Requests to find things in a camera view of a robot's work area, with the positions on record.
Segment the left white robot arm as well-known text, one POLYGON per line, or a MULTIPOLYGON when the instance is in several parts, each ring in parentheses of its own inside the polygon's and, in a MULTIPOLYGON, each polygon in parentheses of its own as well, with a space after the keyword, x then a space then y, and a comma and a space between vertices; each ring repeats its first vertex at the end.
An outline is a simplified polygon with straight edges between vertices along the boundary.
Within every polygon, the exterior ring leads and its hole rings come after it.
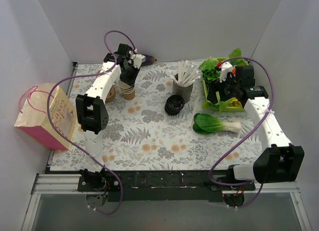
POLYGON ((89 153, 86 168, 80 173, 84 183, 95 191, 104 191, 108 185, 105 177, 100 175, 102 167, 92 160, 103 162, 102 131, 109 121, 105 102, 110 93, 115 93, 116 81, 119 81, 125 99, 132 100, 135 97, 135 80, 145 60, 145 55, 121 43, 115 55, 106 55, 101 71, 90 88, 75 99, 77 120, 84 131, 86 151, 89 153))

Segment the stack of paper cups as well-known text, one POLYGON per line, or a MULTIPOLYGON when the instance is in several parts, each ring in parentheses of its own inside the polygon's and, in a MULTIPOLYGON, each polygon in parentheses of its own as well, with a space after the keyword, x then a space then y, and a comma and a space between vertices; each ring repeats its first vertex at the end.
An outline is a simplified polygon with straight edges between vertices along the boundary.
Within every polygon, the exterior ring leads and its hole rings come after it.
POLYGON ((126 100, 133 100, 134 99, 134 97, 135 97, 135 87, 134 86, 130 86, 121 80, 119 80, 118 86, 120 88, 122 96, 126 100))

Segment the stack of black lids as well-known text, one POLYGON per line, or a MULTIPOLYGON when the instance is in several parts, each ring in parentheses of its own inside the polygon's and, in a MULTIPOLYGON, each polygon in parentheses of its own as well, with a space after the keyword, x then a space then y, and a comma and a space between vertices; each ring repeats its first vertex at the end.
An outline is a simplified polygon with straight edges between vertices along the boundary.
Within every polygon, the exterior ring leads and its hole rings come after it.
POLYGON ((164 106, 164 110, 167 115, 175 116, 184 108, 185 101, 179 95, 170 96, 164 106))

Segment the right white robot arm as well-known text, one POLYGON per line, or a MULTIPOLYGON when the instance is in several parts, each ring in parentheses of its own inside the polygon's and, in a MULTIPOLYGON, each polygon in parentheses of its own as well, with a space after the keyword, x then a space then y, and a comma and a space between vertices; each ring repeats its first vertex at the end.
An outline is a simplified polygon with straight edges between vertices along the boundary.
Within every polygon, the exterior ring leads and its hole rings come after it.
POLYGON ((248 182, 293 182, 300 170, 304 150, 295 146, 285 135, 272 110, 273 96, 263 86, 257 86, 251 65, 233 68, 230 62, 218 63, 220 71, 218 89, 220 99, 235 97, 253 121, 263 152, 252 164, 233 165, 228 168, 224 185, 232 190, 248 182))

